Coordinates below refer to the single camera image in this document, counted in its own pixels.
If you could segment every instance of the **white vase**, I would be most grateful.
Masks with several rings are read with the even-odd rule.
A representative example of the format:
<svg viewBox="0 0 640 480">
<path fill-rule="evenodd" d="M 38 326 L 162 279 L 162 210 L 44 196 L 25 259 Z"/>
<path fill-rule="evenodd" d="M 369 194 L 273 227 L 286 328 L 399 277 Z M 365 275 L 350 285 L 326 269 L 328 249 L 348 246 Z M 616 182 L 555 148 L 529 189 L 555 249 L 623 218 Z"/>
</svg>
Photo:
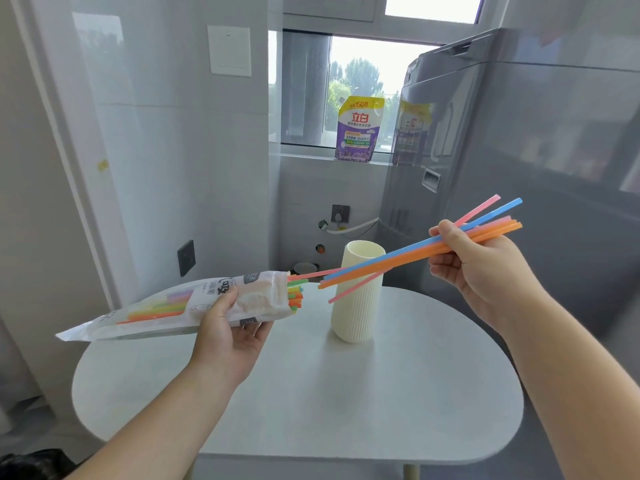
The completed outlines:
<svg viewBox="0 0 640 480">
<path fill-rule="evenodd" d="M 351 241 L 344 247 L 342 267 L 353 266 L 384 254 L 386 254 L 385 250 L 375 242 Z M 369 276 L 366 275 L 339 284 L 336 287 L 336 295 Z M 381 288 L 382 276 L 379 276 L 333 304 L 331 328 L 338 337 L 352 344 L 357 344 L 373 337 Z"/>
</svg>

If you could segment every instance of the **black wall socket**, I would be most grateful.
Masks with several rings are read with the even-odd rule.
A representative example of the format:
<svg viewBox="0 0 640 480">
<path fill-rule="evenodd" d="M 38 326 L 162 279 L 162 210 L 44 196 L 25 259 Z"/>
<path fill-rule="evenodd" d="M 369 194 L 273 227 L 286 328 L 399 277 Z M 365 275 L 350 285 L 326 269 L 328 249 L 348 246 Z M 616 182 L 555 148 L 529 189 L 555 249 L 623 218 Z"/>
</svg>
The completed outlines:
<svg viewBox="0 0 640 480">
<path fill-rule="evenodd" d="M 193 239 L 178 249 L 178 266 L 180 277 L 183 277 L 196 264 L 196 250 L 193 247 Z"/>
<path fill-rule="evenodd" d="M 350 206 L 348 205 L 332 205 L 331 207 L 331 222 L 335 222 L 335 215 L 340 214 L 340 222 L 347 223 L 349 222 L 349 210 Z"/>
</svg>

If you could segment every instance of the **table leg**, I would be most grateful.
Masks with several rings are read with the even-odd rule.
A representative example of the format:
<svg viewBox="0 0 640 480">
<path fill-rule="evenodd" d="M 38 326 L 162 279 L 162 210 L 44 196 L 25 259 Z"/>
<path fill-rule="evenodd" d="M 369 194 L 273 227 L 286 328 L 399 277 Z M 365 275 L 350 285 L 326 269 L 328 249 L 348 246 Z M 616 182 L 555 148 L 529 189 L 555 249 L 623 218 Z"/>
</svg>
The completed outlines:
<svg viewBox="0 0 640 480">
<path fill-rule="evenodd" d="M 187 473 L 184 474 L 183 480 L 191 480 L 193 477 L 193 466 L 196 464 L 196 460 L 193 460 L 193 463 L 187 470 Z"/>
<path fill-rule="evenodd" d="M 405 463 L 402 466 L 402 476 L 404 480 L 420 480 L 420 465 Z"/>
</svg>

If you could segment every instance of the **refrigerator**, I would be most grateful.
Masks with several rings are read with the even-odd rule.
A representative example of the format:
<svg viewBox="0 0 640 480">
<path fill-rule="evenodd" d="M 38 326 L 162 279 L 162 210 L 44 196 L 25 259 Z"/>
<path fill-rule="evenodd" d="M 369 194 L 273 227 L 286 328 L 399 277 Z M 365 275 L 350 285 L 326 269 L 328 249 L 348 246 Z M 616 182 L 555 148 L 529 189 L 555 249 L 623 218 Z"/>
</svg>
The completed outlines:
<svg viewBox="0 0 640 480">
<path fill-rule="evenodd" d="M 523 199 L 509 214 L 524 228 L 509 237 L 553 297 L 606 333 L 640 284 L 637 59 L 496 29 L 412 62 L 376 242 L 389 252 L 426 239 L 494 194 Z M 475 319 L 425 261 L 384 284 Z"/>
</svg>

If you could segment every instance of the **purple detergent bag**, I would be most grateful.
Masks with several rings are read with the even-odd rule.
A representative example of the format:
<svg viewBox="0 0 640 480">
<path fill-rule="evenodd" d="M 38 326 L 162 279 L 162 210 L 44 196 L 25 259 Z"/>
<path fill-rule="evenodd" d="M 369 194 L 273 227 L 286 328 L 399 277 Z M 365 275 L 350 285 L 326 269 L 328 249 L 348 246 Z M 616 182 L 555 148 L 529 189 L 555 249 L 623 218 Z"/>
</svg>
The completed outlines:
<svg viewBox="0 0 640 480">
<path fill-rule="evenodd" d="M 338 160 L 371 161 L 384 108 L 384 98 L 347 98 L 338 112 L 338 137 L 335 147 L 335 157 Z"/>
</svg>

